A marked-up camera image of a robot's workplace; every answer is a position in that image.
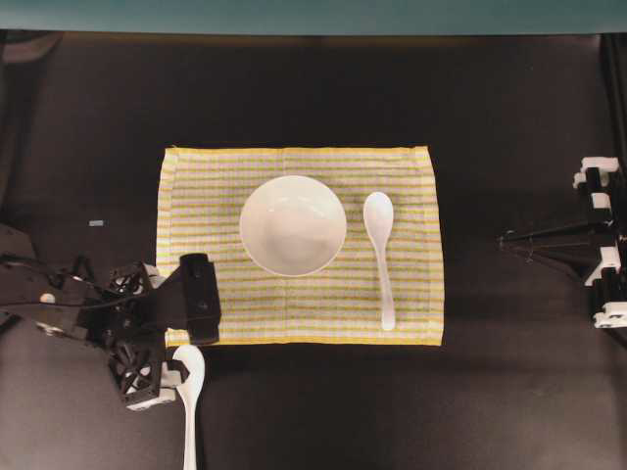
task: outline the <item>black table surface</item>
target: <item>black table surface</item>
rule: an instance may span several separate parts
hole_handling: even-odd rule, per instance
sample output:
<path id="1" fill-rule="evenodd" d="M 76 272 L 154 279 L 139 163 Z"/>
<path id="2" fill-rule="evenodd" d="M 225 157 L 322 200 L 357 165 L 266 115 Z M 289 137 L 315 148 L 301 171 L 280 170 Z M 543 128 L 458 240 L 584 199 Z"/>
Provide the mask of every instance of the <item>black table surface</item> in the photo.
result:
<path id="1" fill-rule="evenodd" d="M 69 33 L 7 78 L 2 220 L 103 281 L 154 262 L 167 146 L 429 146 L 444 345 L 206 349 L 206 468 L 627 465 L 627 353 L 581 286 L 497 246 L 571 207 L 581 158 L 614 151 L 599 37 Z M 26 322 L 0 336 L 2 469 L 179 469 L 183 419 L 180 401 L 123 408 L 96 351 Z"/>

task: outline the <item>placemat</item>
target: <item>placemat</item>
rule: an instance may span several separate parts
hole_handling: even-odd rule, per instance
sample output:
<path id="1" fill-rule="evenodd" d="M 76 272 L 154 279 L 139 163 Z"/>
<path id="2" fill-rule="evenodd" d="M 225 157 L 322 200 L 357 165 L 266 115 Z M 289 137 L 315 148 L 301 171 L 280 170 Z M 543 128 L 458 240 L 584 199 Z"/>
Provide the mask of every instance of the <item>placemat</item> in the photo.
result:
<path id="1" fill-rule="evenodd" d="M 315 178 L 339 197 L 348 221 L 337 258 L 319 273 L 286 278 L 247 256 L 239 215 L 248 196 L 281 175 Z M 394 204 L 388 265 L 397 323 L 383 331 L 374 250 L 362 205 L 373 191 Z M 434 345 L 444 329 L 444 269 L 435 176 L 426 147 L 166 149 L 159 186 L 157 267 L 168 276 L 186 253 L 215 263 L 219 344 Z M 168 345 L 188 341 L 170 331 Z"/>

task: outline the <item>bowl rim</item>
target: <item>bowl rim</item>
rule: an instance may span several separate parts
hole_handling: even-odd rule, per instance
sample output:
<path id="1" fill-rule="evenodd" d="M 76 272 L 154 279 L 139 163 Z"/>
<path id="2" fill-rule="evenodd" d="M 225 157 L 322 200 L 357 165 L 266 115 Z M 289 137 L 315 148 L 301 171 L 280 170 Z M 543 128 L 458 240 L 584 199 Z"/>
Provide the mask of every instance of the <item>bowl rim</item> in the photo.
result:
<path id="1" fill-rule="evenodd" d="M 317 267 L 316 269 L 314 269 L 312 271 L 304 272 L 303 274 L 284 274 L 282 272 L 274 271 L 273 269 L 270 269 L 269 267 L 266 267 L 266 266 L 262 265 L 260 262 L 258 262 L 255 259 L 253 254 L 250 252 L 250 250 L 246 246 L 246 243 L 244 242 L 244 237 L 242 235 L 242 220 L 243 220 L 243 215 L 244 215 L 244 208 L 246 208 L 246 205 L 251 200 L 251 198 L 253 196 L 255 196 L 255 193 L 257 193 L 257 191 L 259 191 L 264 186 L 266 186 L 266 185 L 268 185 L 270 183 L 274 183 L 274 182 L 276 182 L 279 179 L 292 179 L 292 178 L 305 178 L 305 179 L 313 181 L 316 184 L 322 185 L 324 188 L 326 188 L 329 191 L 329 193 L 331 193 L 331 196 L 335 199 L 335 201 L 340 206 L 340 209 L 342 210 L 342 215 L 344 216 L 344 234 L 342 235 L 342 242 L 340 243 L 340 245 L 339 245 L 338 249 L 336 250 L 336 252 L 323 265 L 321 265 L 320 267 Z M 348 232 L 348 221 L 346 219 L 346 211 L 344 210 L 344 205 L 342 204 L 342 201 L 337 196 L 337 194 L 335 194 L 335 192 L 331 188 L 329 188 L 326 184 L 324 184 L 322 181 L 320 181 L 318 179 L 315 179 L 315 178 L 311 178 L 310 176 L 304 176 L 303 174 L 284 174 L 282 176 L 277 176 L 275 178 L 269 179 L 268 181 L 265 181 L 264 183 L 260 184 L 257 188 L 255 188 L 253 190 L 253 192 L 248 196 L 248 198 L 246 198 L 246 201 L 244 202 L 244 205 L 242 206 L 242 209 L 240 210 L 240 213 L 239 213 L 239 239 L 242 242 L 242 245 L 244 246 L 244 250 L 246 251 L 246 254 L 253 261 L 254 264 L 256 264 L 261 269 L 269 272 L 270 274 L 274 274 L 275 276 L 282 276 L 282 277 L 305 277 L 305 276 L 310 276 L 312 274 L 316 274 L 317 272 L 322 271 L 326 266 L 328 266 L 331 262 L 333 262 L 337 258 L 338 254 L 342 251 L 342 248 L 344 248 L 344 243 L 346 242 L 346 234 L 347 234 L 347 232 Z"/>

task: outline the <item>spoon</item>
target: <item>spoon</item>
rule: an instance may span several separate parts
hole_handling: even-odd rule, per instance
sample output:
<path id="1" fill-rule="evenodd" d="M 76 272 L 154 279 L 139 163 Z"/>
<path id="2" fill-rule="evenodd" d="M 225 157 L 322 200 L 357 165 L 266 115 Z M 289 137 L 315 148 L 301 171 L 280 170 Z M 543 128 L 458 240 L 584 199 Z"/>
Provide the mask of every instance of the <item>spoon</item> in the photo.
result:
<path id="1" fill-rule="evenodd" d="M 388 275 L 388 261 L 385 257 L 385 246 L 390 238 L 392 223 L 394 222 L 394 207 L 392 201 L 384 193 L 372 193 L 363 203 L 363 223 L 379 266 L 379 283 L 381 286 L 381 328 L 386 331 L 394 329 L 396 314 L 394 312 L 394 298 Z"/>
<path id="2" fill-rule="evenodd" d="M 205 382 L 205 359 L 200 350 L 191 345 L 178 348 L 173 358 L 180 360 L 189 371 L 187 380 L 176 389 L 185 405 L 183 470 L 196 470 L 196 402 Z"/>

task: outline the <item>white bowl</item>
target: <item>white bowl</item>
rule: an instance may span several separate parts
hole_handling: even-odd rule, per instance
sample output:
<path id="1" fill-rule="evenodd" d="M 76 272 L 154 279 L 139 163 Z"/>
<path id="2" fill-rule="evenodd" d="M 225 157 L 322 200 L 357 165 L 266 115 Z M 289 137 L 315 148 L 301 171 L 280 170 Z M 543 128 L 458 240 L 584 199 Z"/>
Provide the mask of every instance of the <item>white bowl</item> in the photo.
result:
<path id="1" fill-rule="evenodd" d="M 337 196 L 306 176 L 280 176 L 253 191 L 239 217 L 246 252 L 282 276 L 305 276 L 333 261 L 346 237 Z"/>

